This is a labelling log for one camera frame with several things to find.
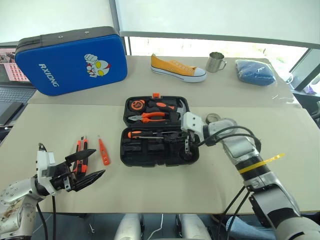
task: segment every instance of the white shoe sole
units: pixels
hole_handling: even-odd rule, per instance
[[[153,66],[151,66],[151,70],[156,74],[164,74],[164,75],[170,75],[170,76],[177,77],[178,79],[180,79],[186,83],[199,83],[199,82],[204,81],[207,77],[207,73],[205,73],[204,75],[201,75],[201,76],[185,76],[185,75],[180,75],[180,74],[177,74],[174,72],[166,71],[161,68],[156,68]]]

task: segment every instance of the robotic hand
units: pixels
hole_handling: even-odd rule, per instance
[[[79,191],[104,174],[96,171],[81,180],[70,171],[73,162],[87,158],[95,149],[87,149],[65,157],[56,165],[53,152],[47,152],[42,143],[36,156],[37,174],[29,179],[16,181],[0,192],[0,240],[30,240],[36,218],[36,205],[46,196]]]
[[[191,112],[185,113],[181,120],[182,131],[197,135],[201,143],[213,146],[222,142],[224,151],[241,174],[244,186],[253,192],[249,201],[254,213],[263,226],[273,228],[278,240],[320,240],[319,225],[301,217],[296,201],[277,176],[265,164],[259,164],[263,161],[259,141],[253,145],[247,136],[234,134],[237,128],[243,127],[230,118],[205,124],[201,117]]]

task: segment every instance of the canvas shoe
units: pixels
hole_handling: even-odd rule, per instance
[[[198,83],[206,79],[207,73],[202,68],[196,66],[187,66],[179,61],[164,61],[151,56],[151,70],[157,74],[165,74],[179,78],[187,83]]]

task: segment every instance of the blue tool case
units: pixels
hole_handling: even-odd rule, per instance
[[[49,96],[119,82],[128,73],[121,38],[110,26],[23,38],[15,61]]]

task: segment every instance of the laptop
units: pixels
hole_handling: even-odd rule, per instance
[[[12,115],[11,120],[16,120],[26,107],[28,100],[33,96],[36,89],[22,73],[15,62],[16,46],[0,47],[0,113],[4,112],[9,106],[19,105],[16,111],[6,111]]]

